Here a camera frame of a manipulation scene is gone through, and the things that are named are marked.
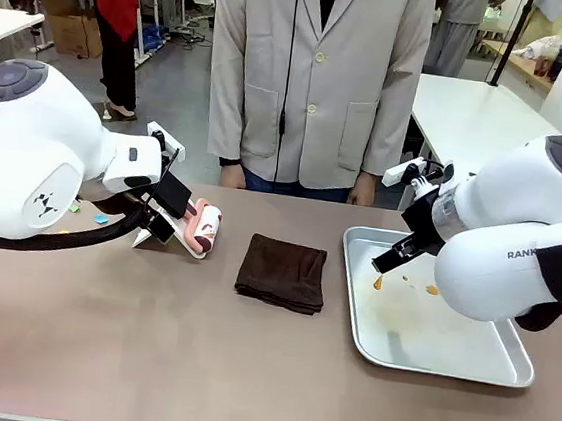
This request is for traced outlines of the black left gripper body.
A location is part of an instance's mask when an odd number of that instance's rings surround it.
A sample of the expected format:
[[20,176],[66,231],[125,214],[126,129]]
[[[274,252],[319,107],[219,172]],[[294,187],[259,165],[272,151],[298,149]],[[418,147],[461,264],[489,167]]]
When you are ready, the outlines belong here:
[[151,204],[154,203],[157,208],[161,208],[170,217],[174,216],[176,193],[174,192],[175,186],[173,185],[174,177],[170,172],[170,168],[179,152],[177,149],[170,157],[162,157],[160,180],[152,187],[147,199],[143,202],[144,210],[151,208]]

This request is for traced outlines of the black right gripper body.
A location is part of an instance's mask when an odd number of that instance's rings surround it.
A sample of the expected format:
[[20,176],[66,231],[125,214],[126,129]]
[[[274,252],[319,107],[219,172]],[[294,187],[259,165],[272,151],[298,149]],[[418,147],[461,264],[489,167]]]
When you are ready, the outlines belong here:
[[433,189],[424,196],[415,199],[402,213],[403,220],[411,230],[410,235],[415,236],[422,243],[422,252],[432,255],[436,255],[445,243],[438,234],[432,218],[433,204],[438,195],[438,191]]

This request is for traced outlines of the person's right hand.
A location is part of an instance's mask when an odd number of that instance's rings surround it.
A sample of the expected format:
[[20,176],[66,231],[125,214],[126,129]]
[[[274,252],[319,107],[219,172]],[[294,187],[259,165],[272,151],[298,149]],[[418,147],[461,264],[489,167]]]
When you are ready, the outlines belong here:
[[221,167],[220,186],[225,188],[246,189],[245,173],[241,165]]

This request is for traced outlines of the person's left hand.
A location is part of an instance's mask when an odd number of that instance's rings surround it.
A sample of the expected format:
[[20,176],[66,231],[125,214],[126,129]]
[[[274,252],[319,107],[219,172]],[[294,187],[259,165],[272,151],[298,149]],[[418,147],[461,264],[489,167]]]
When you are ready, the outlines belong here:
[[347,202],[352,205],[371,207],[375,201],[377,177],[362,171],[350,190]]

